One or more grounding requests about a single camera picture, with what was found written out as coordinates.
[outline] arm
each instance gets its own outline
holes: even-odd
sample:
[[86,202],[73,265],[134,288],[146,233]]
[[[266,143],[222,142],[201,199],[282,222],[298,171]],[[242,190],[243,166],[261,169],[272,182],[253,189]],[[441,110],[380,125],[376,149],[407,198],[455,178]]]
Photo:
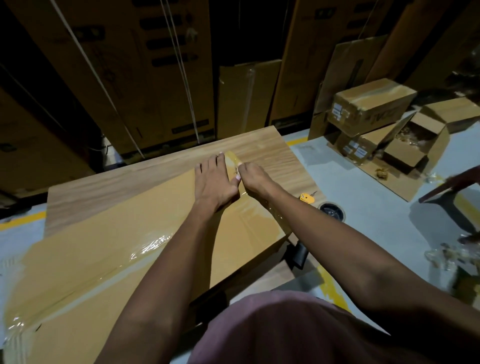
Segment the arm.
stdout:
[[207,224],[238,193],[240,177],[228,181],[225,156],[195,167],[195,203],[128,300],[96,360],[104,363],[168,363],[182,330],[195,259]]
[[458,359],[477,350],[480,312],[422,280],[365,235],[290,195],[256,164],[240,165],[239,172],[245,187],[277,209],[355,305],[399,342],[442,360],[449,351]]

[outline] orange tag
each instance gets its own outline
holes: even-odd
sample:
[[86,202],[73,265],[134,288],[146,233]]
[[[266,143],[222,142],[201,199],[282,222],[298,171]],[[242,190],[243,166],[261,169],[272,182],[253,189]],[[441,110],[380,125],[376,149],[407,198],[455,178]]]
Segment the orange tag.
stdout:
[[313,204],[315,202],[315,199],[309,194],[301,194],[300,200],[302,200],[303,202],[306,202],[307,204]]

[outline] concrete floor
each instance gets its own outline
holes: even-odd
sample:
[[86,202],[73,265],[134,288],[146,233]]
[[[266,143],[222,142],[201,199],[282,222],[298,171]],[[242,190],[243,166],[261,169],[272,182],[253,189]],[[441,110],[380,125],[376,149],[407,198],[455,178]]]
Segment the concrete floor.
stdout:
[[[285,141],[303,141],[308,130],[284,137]],[[480,124],[468,131],[451,136],[450,144],[434,172],[446,178],[480,164]],[[293,144],[292,151],[304,165],[329,201],[343,207],[346,223],[362,232],[421,278],[447,290],[453,272],[433,268],[424,253],[438,248],[441,243],[454,243],[461,233],[471,232],[473,226],[451,206],[448,198],[434,203],[419,204],[418,197],[433,189],[436,184],[424,184],[416,199],[408,203],[376,180],[330,149],[324,138]],[[480,210],[480,188],[475,185],[462,195]],[[2,228],[0,224],[0,259],[21,253],[43,237],[45,205],[34,207],[27,215],[31,221],[18,226]],[[298,290],[333,301],[324,289],[324,279],[313,271],[279,287],[282,290]],[[337,290],[357,317],[372,323],[362,314],[334,282]],[[3,281],[0,277],[0,292]],[[0,309],[3,295],[0,294]],[[3,324],[0,322],[0,335]],[[172,361],[184,363],[190,351],[189,345]]]

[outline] hand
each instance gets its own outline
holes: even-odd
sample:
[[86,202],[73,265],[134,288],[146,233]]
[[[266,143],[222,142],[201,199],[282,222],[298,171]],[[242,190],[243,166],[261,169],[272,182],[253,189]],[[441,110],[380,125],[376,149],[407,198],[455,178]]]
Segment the hand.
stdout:
[[195,201],[212,204],[215,211],[238,194],[240,175],[228,180],[225,155],[212,155],[195,166]]
[[258,164],[252,162],[241,163],[238,170],[245,188],[255,192],[265,200],[268,200],[269,192],[278,186]]

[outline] person's right hand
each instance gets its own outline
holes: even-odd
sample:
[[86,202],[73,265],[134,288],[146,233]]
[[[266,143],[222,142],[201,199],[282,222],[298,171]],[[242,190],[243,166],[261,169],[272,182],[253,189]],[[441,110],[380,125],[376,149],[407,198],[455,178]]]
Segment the person's right hand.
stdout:
[[253,162],[241,163],[238,165],[240,176],[245,188],[255,192],[265,200],[269,192],[277,186],[262,167]]

